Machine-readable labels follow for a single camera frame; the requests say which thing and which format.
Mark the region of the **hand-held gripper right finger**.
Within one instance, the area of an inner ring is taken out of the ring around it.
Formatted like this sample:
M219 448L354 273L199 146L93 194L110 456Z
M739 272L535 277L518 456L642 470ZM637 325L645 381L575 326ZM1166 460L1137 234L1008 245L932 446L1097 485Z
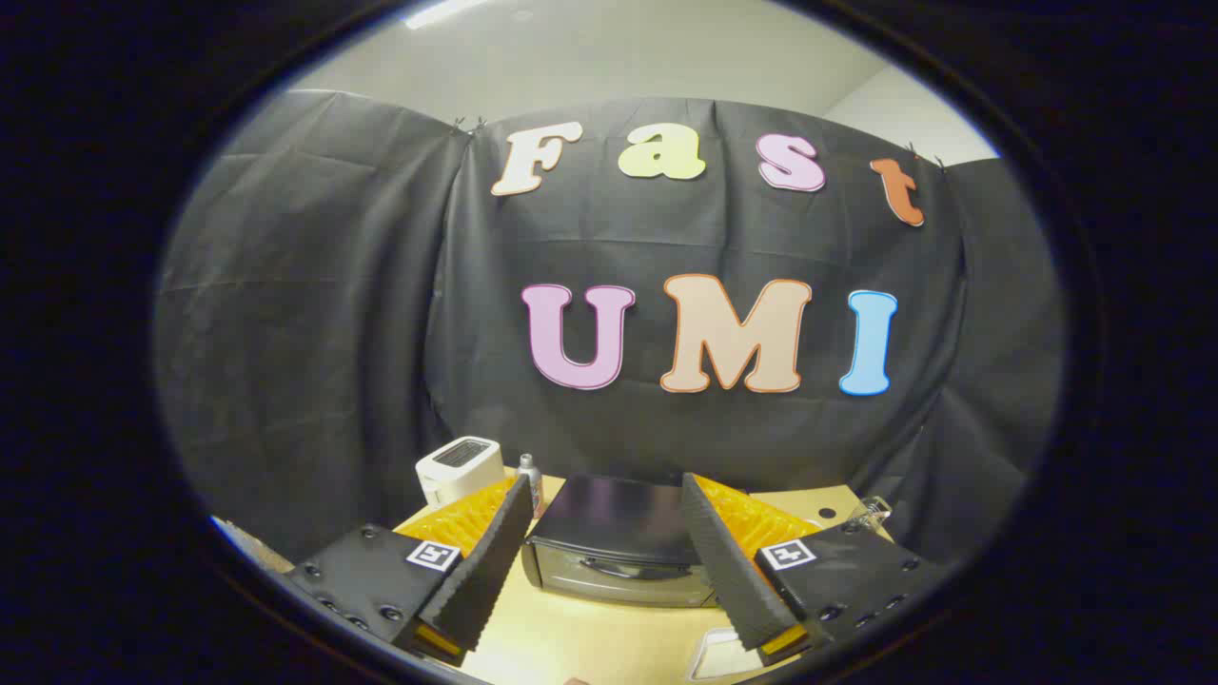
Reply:
M870 633L943 580L939 564L883 538L868 507L818 527L687 473L681 512L719 607L765 665Z

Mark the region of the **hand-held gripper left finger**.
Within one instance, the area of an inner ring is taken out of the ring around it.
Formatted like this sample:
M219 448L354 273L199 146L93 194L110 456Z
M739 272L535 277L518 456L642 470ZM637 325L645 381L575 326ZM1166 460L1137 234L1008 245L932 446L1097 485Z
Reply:
M527 478L501 479L400 531L362 525L286 579L362 633L457 667L477 647L532 516Z

